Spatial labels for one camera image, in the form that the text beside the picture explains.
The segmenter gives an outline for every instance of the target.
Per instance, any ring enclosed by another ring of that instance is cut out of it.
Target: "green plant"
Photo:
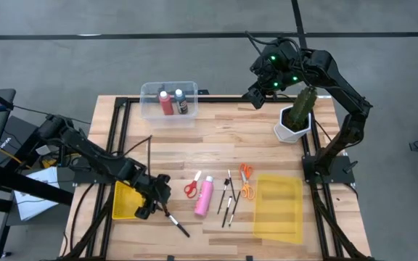
[[[283,124],[292,131],[301,131],[307,126],[307,117],[317,99],[315,87],[304,88],[296,98],[293,107],[283,115]]]

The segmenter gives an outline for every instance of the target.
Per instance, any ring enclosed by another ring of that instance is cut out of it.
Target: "paint bottle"
[[[200,195],[198,196],[194,213],[200,216],[206,216],[209,209],[210,198],[214,190],[214,178],[207,176],[206,180],[201,185]]]
[[[163,108],[164,115],[173,115],[173,107],[171,102],[171,96],[166,91],[159,93],[160,106]]]
[[[188,113],[188,103],[185,94],[180,89],[175,90],[175,100],[177,102],[177,110],[180,114]]]

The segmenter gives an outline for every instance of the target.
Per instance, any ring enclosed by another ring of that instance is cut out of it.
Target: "potted plant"
[[[295,143],[311,129],[311,110],[317,99],[315,87],[303,89],[292,106],[280,111],[279,122],[274,127],[281,142]]]

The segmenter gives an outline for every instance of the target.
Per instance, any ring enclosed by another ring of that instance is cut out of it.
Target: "clear plastic bin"
[[[188,113],[179,114],[173,95],[180,89],[185,93],[188,104]],[[161,91],[167,91],[171,95],[173,115],[164,115],[159,103],[158,95]],[[142,109],[142,117],[147,120],[184,120],[193,119],[197,115],[197,84],[192,81],[145,83],[139,99]]]

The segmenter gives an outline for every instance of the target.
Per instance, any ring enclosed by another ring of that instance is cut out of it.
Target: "yellow plastic tray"
[[[114,191],[114,204],[112,206],[113,220],[134,219],[135,211],[143,206],[143,196],[134,188],[116,181]]]
[[[258,176],[254,236],[303,243],[303,182],[299,178]]]

